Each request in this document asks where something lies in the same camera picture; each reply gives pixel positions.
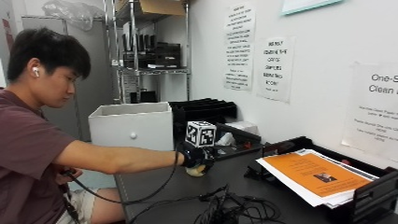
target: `ear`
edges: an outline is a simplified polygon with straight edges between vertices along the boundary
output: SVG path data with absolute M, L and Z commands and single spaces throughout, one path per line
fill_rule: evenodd
M 30 77 L 37 78 L 40 76 L 40 70 L 41 70 L 40 67 L 41 67 L 40 59 L 30 58 L 26 64 L 26 71 Z

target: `paper tray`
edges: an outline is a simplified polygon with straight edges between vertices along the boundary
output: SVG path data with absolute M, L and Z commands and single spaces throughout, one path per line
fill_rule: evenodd
M 290 153 L 302 148 L 312 149 L 336 161 L 348 160 L 352 167 L 371 175 L 379 176 L 376 180 L 355 190 L 350 203 L 346 203 L 334 209 L 328 209 L 327 218 L 334 223 L 374 223 L 394 212 L 398 197 L 396 170 L 390 169 L 392 171 L 387 171 L 387 169 L 379 169 L 323 147 L 318 147 L 312 144 L 312 140 L 304 136 L 267 145 L 263 148 L 263 151 L 267 152 L 265 153 L 259 151 L 258 157 L 262 158 L 269 156 L 274 154 L 275 151 L 278 154 Z M 255 161 L 249 164 L 245 177 L 265 181 L 275 186 L 282 185 Z

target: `photo on paper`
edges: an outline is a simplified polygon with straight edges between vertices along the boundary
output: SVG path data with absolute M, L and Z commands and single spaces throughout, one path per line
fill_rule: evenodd
M 332 182 L 334 180 L 336 180 L 331 175 L 326 174 L 326 173 L 320 173 L 314 175 L 315 178 L 318 178 L 319 180 L 322 180 L 324 183 Z

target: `black glove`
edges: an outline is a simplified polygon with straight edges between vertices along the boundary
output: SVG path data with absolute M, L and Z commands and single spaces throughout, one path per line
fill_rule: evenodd
M 183 163 L 181 166 L 186 168 L 195 167 L 201 164 L 210 167 L 213 166 L 214 157 L 206 147 L 194 147 L 183 142 L 179 153 L 183 155 Z

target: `black hair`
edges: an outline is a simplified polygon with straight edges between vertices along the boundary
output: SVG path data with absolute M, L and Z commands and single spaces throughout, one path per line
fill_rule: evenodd
M 8 80 L 14 82 L 32 58 L 40 60 L 49 74 L 60 66 L 74 70 L 76 76 L 85 79 L 90 71 L 87 52 L 70 35 L 60 35 L 46 27 L 26 29 L 14 38 L 9 51 Z

